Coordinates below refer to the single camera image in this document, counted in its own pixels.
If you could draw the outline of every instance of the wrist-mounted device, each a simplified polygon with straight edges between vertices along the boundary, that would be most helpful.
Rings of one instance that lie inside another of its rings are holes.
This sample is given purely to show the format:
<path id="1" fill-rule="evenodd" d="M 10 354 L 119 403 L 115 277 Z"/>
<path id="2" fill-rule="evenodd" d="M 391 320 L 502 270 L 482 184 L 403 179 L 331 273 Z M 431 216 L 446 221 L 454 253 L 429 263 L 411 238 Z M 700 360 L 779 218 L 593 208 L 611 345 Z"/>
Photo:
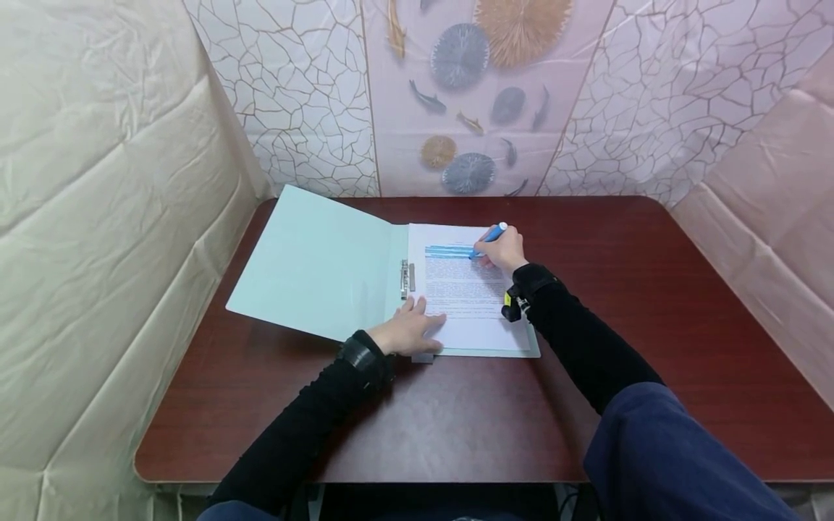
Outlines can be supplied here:
<path id="1" fill-rule="evenodd" d="M 526 264 L 513 272 L 513 285 L 504 296 L 501 314 L 510 322 L 521 320 L 535 303 L 535 294 L 544 286 L 558 284 L 559 279 L 540 264 Z"/>
<path id="2" fill-rule="evenodd" d="M 376 342 L 361 329 L 342 344 L 336 359 L 342 359 L 362 374 L 365 388 L 381 389 L 394 380 L 394 364 Z"/>

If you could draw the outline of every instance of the blue highlighter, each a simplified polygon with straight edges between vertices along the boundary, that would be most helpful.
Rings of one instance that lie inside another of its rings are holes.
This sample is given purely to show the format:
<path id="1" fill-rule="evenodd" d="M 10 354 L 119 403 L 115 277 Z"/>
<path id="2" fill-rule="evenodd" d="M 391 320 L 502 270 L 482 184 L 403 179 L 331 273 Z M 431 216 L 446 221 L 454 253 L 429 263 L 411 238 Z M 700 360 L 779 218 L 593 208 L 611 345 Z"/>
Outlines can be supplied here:
<path id="1" fill-rule="evenodd" d="M 492 230 L 490 230 L 490 234 L 484 237 L 485 243 L 491 243 L 495 240 L 498 240 L 498 237 L 507 229 L 507 223 L 498 223 L 495 225 Z M 483 254 L 476 252 L 474 249 L 472 253 L 470 253 L 470 259 L 475 257 L 483 257 Z"/>

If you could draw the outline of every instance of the fish illustration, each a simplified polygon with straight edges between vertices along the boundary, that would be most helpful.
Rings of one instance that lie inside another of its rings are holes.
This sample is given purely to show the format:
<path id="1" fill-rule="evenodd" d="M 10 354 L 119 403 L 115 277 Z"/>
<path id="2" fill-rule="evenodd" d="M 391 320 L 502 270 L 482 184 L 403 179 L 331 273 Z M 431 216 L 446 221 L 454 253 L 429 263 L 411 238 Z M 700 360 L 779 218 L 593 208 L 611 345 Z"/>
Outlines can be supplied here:
<path id="1" fill-rule="evenodd" d="M 520 194 L 520 193 L 521 193 L 521 190 L 524 190 L 524 187 L 525 187 L 525 186 L 527 186 L 527 179 L 525 179 L 524 181 L 522 181 L 522 182 L 521 182 L 521 186 L 519 186 L 518 188 L 516 188 L 516 189 L 515 189 L 515 190 L 513 190 L 512 192 L 510 192 L 510 193 L 505 193 L 505 194 L 504 194 L 504 197 L 506 197 L 506 198 L 511 198 L 511 197 L 514 197 L 514 196 L 516 196 L 516 195 Z"/>
<path id="2" fill-rule="evenodd" d="M 545 99 L 541 102 L 541 108 L 536 111 L 535 117 L 533 118 L 533 131 L 539 130 L 541 124 L 545 122 L 545 118 L 547 118 L 547 110 L 550 107 L 550 93 L 547 92 L 547 87 L 544 85 L 541 86 L 545 90 Z"/>
<path id="3" fill-rule="evenodd" d="M 463 111 L 458 111 L 458 119 L 464 122 L 464 125 L 469 127 L 472 130 L 472 132 L 480 134 L 482 136 L 484 135 L 484 128 L 480 126 L 480 123 L 478 123 L 477 119 L 467 118 L 466 116 L 464 116 Z"/>
<path id="4" fill-rule="evenodd" d="M 515 150 L 515 145 L 509 139 L 501 138 L 504 143 L 510 147 L 510 150 L 507 151 L 507 166 L 512 168 L 515 165 L 515 160 L 519 158 L 519 153 Z"/>
<path id="5" fill-rule="evenodd" d="M 405 30 L 397 18 L 397 0 L 388 0 L 388 43 L 399 59 L 405 58 Z"/>
<path id="6" fill-rule="evenodd" d="M 426 96 L 425 94 L 421 93 L 417 90 L 417 83 L 414 83 L 413 79 L 409 80 L 409 84 L 411 85 L 411 91 L 430 113 L 435 114 L 446 114 L 446 106 L 437 99 L 437 94 L 432 97 Z"/>

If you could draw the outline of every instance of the black sleeve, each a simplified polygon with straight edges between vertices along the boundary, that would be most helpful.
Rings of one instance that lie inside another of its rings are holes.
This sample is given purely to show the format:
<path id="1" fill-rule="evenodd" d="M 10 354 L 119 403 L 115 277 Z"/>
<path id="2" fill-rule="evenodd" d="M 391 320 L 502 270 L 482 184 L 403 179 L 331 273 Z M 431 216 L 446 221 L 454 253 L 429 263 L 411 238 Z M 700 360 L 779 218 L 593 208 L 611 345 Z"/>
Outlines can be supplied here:
<path id="1" fill-rule="evenodd" d="M 547 268 L 522 266 L 513 273 L 513 282 L 530 301 L 527 318 L 597 413 L 602 414 L 611 399 L 633 383 L 663 384 L 643 357 Z"/>
<path id="2" fill-rule="evenodd" d="M 364 331 L 345 344 L 350 342 L 381 356 Z M 280 515 L 331 431 L 379 387 L 350 362 L 336 359 L 249 446 L 208 499 L 209 506 L 237 500 Z"/>

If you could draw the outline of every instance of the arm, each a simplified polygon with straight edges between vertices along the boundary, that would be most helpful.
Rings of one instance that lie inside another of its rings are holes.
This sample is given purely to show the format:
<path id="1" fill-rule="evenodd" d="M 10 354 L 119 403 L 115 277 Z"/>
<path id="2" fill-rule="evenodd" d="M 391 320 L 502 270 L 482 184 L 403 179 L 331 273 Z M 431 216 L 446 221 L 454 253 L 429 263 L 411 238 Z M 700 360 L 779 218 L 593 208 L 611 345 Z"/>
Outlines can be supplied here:
<path id="1" fill-rule="evenodd" d="M 585 471 L 612 518 L 794 519 L 750 469 L 688 414 L 654 369 L 545 267 L 510 227 L 480 243 L 512 273 L 527 318 L 602 415 Z"/>
<path id="2" fill-rule="evenodd" d="M 367 333 L 357 331 L 342 344 L 336 360 L 249 446 L 209 498 L 210 508 L 201 519 L 239 513 L 225 513 L 222 503 L 229 502 L 278 516 L 333 429 L 393 379 L 388 355 L 441 348 L 423 335 L 444 321 L 444 315 L 425 315 L 424 299 L 415 304 L 409 297 L 388 322 Z"/>
<path id="3" fill-rule="evenodd" d="M 654 369 L 613 329 L 582 305 L 544 266 L 528 263 L 524 238 L 514 227 L 494 243 L 475 249 L 484 264 L 512 273 L 529 302 L 527 318 L 562 362 L 570 379 L 598 414 L 624 388 L 641 382 L 663 384 Z"/>
<path id="4" fill-rule="evenodd" d="M 343 350 L 357 348 L 384 358 L 364 331 L 343 345 Z M 368 376 L 346 359 L 333 361 L 246 449 L 208 504 L 240 501 L 277 516 L 333 429 L 383 388 L 383 378 Z"/>

